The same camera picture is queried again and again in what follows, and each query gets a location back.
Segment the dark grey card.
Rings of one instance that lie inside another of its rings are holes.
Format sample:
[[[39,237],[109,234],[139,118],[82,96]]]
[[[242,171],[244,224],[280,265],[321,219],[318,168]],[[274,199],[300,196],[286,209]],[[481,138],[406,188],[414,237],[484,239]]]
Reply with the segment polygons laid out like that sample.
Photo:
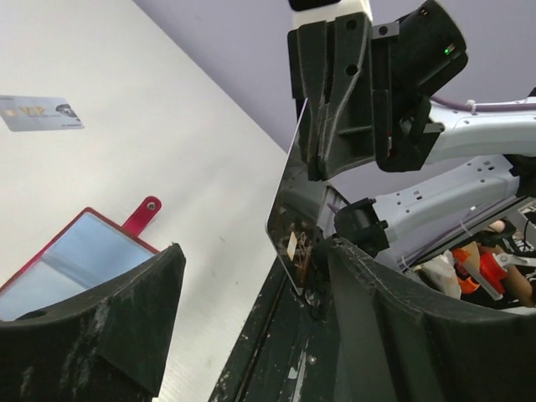
[[[266,233],[296,293],[307,287],[312,247],[325,185],[311,181],[308,165],[302,160],[300,140],[306,129],[308,101],[298,108],[296,130],[286,164],[266,221]]]

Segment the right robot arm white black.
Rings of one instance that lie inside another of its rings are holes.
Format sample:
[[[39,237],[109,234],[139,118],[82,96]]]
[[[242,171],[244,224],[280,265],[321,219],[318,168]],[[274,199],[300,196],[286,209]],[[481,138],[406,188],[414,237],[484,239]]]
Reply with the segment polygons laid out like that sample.
[[[335,231],[371,255],[471,207],[535,195],[535,106],[454,106],[436,93],[466,67],[466,41],[437,1],[374,24],[366,1],[293,1],[287,36],[303,125],[296,153],[308,180],[368,163],[387,173],[465,164],[353,202]]]

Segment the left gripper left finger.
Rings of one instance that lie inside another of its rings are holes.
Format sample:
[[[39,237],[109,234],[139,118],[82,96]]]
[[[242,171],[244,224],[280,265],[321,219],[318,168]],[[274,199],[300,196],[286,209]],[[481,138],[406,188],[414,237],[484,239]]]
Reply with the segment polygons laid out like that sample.
[[[183,286],[181,246],[66,300],[1,322],[3,401],[158,397]]]

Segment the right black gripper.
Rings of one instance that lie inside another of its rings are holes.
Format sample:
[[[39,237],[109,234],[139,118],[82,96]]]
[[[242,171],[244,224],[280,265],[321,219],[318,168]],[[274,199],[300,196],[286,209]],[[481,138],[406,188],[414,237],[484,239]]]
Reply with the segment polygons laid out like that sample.
[[[298,146],[309,180],[326,181],[373,158],[384,172],[396,171],[392,48],[398,38],[398,23],[371,32],[363,12],[288,33]]]

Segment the silver VIP card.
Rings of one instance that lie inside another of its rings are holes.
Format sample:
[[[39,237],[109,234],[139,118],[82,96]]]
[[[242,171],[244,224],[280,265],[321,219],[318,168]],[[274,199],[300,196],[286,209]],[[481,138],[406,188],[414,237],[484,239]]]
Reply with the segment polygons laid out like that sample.
[[[10,131],[84,129],[70,103],[62,97],[1,95],[1,118]]]

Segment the red leather card holder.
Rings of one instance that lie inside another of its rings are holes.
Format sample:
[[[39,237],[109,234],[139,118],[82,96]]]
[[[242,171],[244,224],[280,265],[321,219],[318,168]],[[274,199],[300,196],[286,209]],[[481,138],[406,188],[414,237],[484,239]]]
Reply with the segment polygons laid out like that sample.
[[[80,211],[1,286],[1,320],[64,301],[153,257],[158,250],[140,234],[161,208],[159,198],[148,196],[123,224],[91,207]]]

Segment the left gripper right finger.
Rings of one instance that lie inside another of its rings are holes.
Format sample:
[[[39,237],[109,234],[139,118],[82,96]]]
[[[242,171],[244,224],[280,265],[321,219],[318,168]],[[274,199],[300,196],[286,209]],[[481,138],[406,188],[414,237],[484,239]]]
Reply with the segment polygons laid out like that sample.
[[[354,400],[534,400],[534,316],[445,296],[344,239],[327,264]]]

